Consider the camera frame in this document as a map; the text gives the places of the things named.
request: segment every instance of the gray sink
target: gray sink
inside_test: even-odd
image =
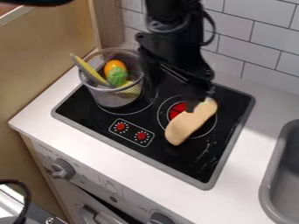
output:
[[[265,213],[275,223],[299,224],[299,120],[283,127],[259,198]]]

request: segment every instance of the red burner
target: red burner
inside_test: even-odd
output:
[[[176,116],[178,116],[183,111],[187,110],[187,102],[180,102],[170,108],[169,117],[172,120]]]

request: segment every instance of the black stovetop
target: black stovetop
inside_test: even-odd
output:
[[[184,86],[170,76],[161,83],[155,100],[147,100],[143,95],[126,108],[101,108],[87,88],[81,86],[55,112],[61,121],[72,126],[78,123],[192,179],[208,183],[220,166],[219,161],[224,165],[229,153],[221,157],[233,148],[241,130],[236,128],[246,121],[254,105],[250,95],[219,85],[212,98],[219,105],[217,115],[179,146],[171,145],[164,137],[167,123],[184,109],[186,100]]]

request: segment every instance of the white tile wall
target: white tile wall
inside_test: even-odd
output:
[[[219,53],[270,68],[275,68],[279,57],[279,51],[224,36],[220,37]]]
[[[224,0],[203,0],[202,3],[206,9],[213,11],[222,11],[224,6]]]
[[[146,31],[145,0],[116,1],[124,41],[136,46],[135,34]],[[216,39],[203,47],[207,51],[202,53],[218,74],[258,81],[299,95],[299,0],[202,3],[217,25]]]
[[[299,8],[298,8],[298,6],[296,7],[296,12],[295,12],[293,22],[292,22],[292,25],[290,26],[290,28],[299,31]]]
[[[122,24],[140,31],[147,31],[145,15],[132,10],[122,9]]]
[[[142,2],[143,2],[143,13],[147,13],[145,0],[142,0]]]
[[[255,23],[252,42],[299,54],[299,32],[281,27]]]
[[[299,95],[298,78],[265,67],[246,63],[242,78]]]
[[[209,31],[205,32],[205,40],[208,40],[211,36],[212,36],[211,32],[209,32]],[[213,42],[210,45],[203,46],[203,49],[206,49],[206,50],[209,50],[212,52],[216,52],[217,48],[218,48],[218,42],[219,42],[219,35],[216,34]]]
[[[202,51],[202,54],[206,62],[212,67],[212,69],[214,69],[214,71],[220,74],[228,74],[238,78],[240,77],[244,63],[243,61],[228,58],[214,52]]]
[[[117,0],[116,5],[133,11],[142,11],[143,8],[143,2],[141,0]]]
[[[299,56],[283,52],[277,70],[299,77]]]
[[[138,30],[134,30],[129,27],[124,27],[123,29],[123,36],[124,36],[124,42],[131,43],[131,44],[137,44],[135,41],[135,35],[138,33]]]
[[[277,0],[226,0],[225,12],[272,25],[289,27],[295,6]]]
[[[241,17],[233,17],[211,10],[209,10],[208,13],[217,24],[217,33],[237,39],[249,40],[251,29],[254,24],[252,20]],[[205,28],[208,31],[212,31],[212,27],[208,22],[205,22]]]

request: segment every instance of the gray knob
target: gray knob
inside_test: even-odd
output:
[[[62,158],[56,159],[55,162],[52,164],[52,168],[54,172],[52,173],[51,176],[54,179],[69,180],[76,174],[74,168]]]
[[[176,224],[173,220],[162,213],[153,213],[148,224]]]

